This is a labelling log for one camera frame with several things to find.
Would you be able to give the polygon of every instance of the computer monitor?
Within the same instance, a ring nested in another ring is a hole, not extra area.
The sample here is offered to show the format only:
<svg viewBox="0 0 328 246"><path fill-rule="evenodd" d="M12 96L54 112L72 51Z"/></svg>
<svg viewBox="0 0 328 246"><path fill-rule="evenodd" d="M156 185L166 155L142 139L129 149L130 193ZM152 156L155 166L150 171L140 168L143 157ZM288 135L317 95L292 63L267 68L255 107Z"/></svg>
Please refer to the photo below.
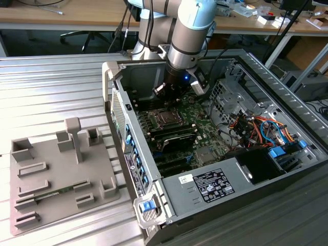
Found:
<svg viewBox="0 0 328 246"><path fill-rule="evenodd" d="M279 9L286 10L286 17L291 18L293 17L292 12L300 9L304 4L304 1L305 0L282 0ZM309 1L303 11L313 11L315 8L316 6L312 5L312 1Z"/></svg>

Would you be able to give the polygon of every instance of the blue cable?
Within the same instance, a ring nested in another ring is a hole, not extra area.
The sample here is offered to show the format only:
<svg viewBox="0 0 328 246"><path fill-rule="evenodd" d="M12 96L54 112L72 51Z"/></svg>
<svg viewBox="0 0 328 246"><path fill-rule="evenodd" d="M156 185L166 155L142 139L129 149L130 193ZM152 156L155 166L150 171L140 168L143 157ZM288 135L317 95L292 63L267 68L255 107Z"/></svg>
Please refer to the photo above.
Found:
<svg viewBox="0 0 328 246"><path fill-rule="evenodd" d="M260 128L260 129L261 129L261 134L262 134L262 136L263 136L266 140L268 140L268 141L270 141L271 143L273 143L273 146L276 146L276 144L275 144L270 138L267 138L267 136L265 136L265 134L264 134L264 132L263 132L263 125L264 125L265 122L270 122L272 125L274 125L274 126L278 129L278 132L279 132L279 134L280 134L282 140L285 142L285 144L286 144L286 143L289 143L288 139L287 139L286 137L284 137L284 135L282 134L281 129L279 128L279 126L278 126L275 122L273 122L273 121L271 121L271 120L266 120L266 121L264 121L264 122L261 124L261 128Z"/></svg>

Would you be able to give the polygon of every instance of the chair leg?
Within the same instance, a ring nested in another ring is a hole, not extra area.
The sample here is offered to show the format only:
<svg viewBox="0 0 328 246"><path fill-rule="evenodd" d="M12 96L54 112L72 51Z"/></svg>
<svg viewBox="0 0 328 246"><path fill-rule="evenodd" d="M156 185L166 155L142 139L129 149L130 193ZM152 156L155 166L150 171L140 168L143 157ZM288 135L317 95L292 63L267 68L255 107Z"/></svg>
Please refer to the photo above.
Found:
<svg viewBox="0 0 328 246"><path fill-rule="evenodd" d="M109 41L108 38L104 37L102 34L98 33L98 32L95 32L94 35L96 37L99 37L101 40L105 41L107 44L111 44L112 42Z"/></svg>
<svg viewBox="0 0 328 246"><path fill-rule="evenodd" d="M82 53L85 53L85 51L86 51L86 49L87 49L87 47L89 45L89 42L92 39L92 36L93 36L93 34L92 33L89 33L89 35L87 37L87 40L86 40L86 42L84 43L84 45L82 47Z"/></svg>
<svg viewBox="0 0 328 246"><path fill-rule="evenodd" d="M60 35L60 42L64 44L66 37L78 36L83 34L89 34L89 31L76 31L76 32L69 32L69 33L62 34Z"/></svg>

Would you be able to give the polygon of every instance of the white label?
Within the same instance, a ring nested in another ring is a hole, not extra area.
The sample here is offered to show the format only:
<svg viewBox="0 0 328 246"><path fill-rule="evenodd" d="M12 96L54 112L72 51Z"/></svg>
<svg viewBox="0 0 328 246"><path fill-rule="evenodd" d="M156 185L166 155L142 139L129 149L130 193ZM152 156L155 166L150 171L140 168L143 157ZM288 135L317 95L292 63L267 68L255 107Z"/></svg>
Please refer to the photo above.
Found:
<svg viewBox="0 0 328 246"><path fill-rule="evenodd" d="M187 174L185 176L179 177L180 183L188 183L193 181L193 175L192 174Z"/></svg>

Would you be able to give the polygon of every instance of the desk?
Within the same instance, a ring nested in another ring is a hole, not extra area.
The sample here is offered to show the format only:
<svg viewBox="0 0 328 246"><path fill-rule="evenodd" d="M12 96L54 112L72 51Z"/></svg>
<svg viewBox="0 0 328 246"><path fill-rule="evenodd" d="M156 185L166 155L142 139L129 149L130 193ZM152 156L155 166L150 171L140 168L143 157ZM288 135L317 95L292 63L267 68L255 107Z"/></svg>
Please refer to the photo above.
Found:
<svg viewBox="0 0 328 246"><path fill-rule="evenodd" d="M256 7L261 5L270 6L275 15L281 13L281 10L263 0L254 4ZM121 21L125 7L123 0L68 0L60 9L64 15L59 15L14 1L12 7L0 8L0 29L114 31ZM231 17L216 16L215 33L276 35L276 28L263 25L256 19L254 16L246 18L235 12L232 12ZM130 30L138 31L138 27L139 23L132 19ZM300 22L293 25L271 55L266 63L267 67L271 66L292 36L328 36L328 31L313 27L306 22L305 17L301 17ZM5 54L5 49L1 47L0 38L0 57Z"/></svg>

